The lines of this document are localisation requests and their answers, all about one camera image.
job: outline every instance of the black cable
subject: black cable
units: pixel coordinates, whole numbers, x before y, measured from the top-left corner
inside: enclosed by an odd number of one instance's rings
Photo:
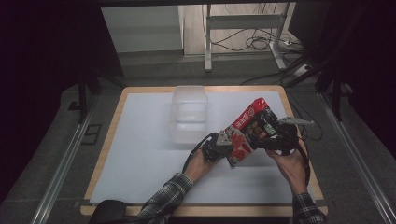
[[[213,138],[215,136],[216,136],[215,133],[210,133],[200,143],[198,143],[195,146],[195,148],[190,152],[189,156],[187,157],[186,161],[184,162],[182,173],[184,173],[186,171],[187,166],[189,165],[193,155],[195,154],[196,151],[198,151],[198,149],[201,147],[201,145],[204,143],[204,141],[206,141],[206,139],[208,139],[209,137]]]

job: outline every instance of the plaid shirt sleeve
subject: plaid shirt sleeve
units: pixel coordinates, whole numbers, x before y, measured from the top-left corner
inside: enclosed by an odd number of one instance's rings
[[[302,193],[293,197],[293,214],[294,223],[313,224],[325,223],[326,221],[325,216],[314,204],[309,193]]]
[[[149,224],[165,224],[178,208],[184,195],[192,188],[192,181],[183,174],[175,174],[163,188],[157,191],[144,205],[136,217],[157,215],[147,222]]]

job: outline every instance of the hand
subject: hand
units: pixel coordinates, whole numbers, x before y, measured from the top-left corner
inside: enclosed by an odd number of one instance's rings
[[[189,164],[187,165],[186,171],[183,173],[188,176],[193,183],[199,180],[202,176],[210,171],[215,163],[205,161],[204,154],[201,149],[198,149],[192,156]]]
[[[308,192],[305,185],[304,160],[299,150],[294,150],[288,156],[280,156],[273,150],[265,150],[265,152],[275,160],[280,173],[289,182],[293,195]]]

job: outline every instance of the wooden board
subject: wooden board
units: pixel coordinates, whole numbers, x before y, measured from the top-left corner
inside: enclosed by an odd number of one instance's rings
[[[87,193],[85,195],[85,199],[89,200],[92,196],[94,187],[99,179],[99,176],[103,170],[106,157],[108,151],[110,149],[112,139],[114,133],[117,129],[118,122],[120,120],[120,115],[122,113],[125,100],[127,98],[128,93],[139,93],[139,92],[172,92],[173,87],[138,87],[138,88],[127,88],[123,91],[119,105],[116,109],[115,115],[113,120],[110,124],[109,131],[106,136],[106,140],[96,164],[96,168],[92,175],[92,180],[90,185],[87,189]],[[212,87],[205,87],[207,92],[211,91],[277,91],[281,97],[282,104],[287,112],[287,115],[292,116],[292,112],[290,109],[290,104],[287,99],[286,93],[284,92],[283,88],[279,86],[251,86],[251,87],[240,87],[240,86],[212,86]],[[311,188],[314,192],[314,197],[316,200],[323,200],[323,196],[320,191],[320,187],[318,185],[318,181],[316,180],[315,173],[312,169],[312,175],[310,180]],[[327,214],[327,207],[322,206],[320,207],[322,212]],[[94,206],[81,206],[81,213],[83,215],[91,215],[94,211]],[[136,215],[140,211],[140,206],[131,206],[127,210],[128,215]],[[194,205],[181,205],[174,216],[181,216],[181,217],[194,217],[194,216],[249,216],[249,217],[291,217],[292,216],[292,209],[290,205],[286,206],[194,206]]]

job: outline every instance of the wooden table border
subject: wooden table border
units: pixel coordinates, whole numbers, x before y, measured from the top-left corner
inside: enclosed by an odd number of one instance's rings
[[[102,151],[99,155],[92,178],[84,197],[84,200],[89,200],[93,194],[93,190],[102,173],[105,161],[110,150],[111,143],[117,126],[120,121],[120,116],[124,108],[125,101],[129,93],[158,93],[158,92],[173,92],[175,87],[128,87],[122,91],[119,104],[110,123],[105,142],[102,146]],[[206,92],[211,91],[277,91],[280,95],[286,114],[293,116],[290,103],[285,90],[281,86],[205,86]],[[315,175],[313,166],[311,164],[310,186],[313,190],[314,198],[317,201],[324,201],[317,177]],[[141,206],[128,206],[126,215],[135,216],[140,212]],[[319,209],[326,215],[328,208],[326,205],[319,206]],[[94,205],[82,205],[80,212],[84,216],[90,216],[95,210]],[[292,217],[291,205],[273,206],[273,205],[221,205],[221,206],[196,206],[196,205],[181,205],[173,214],[175,217]]]

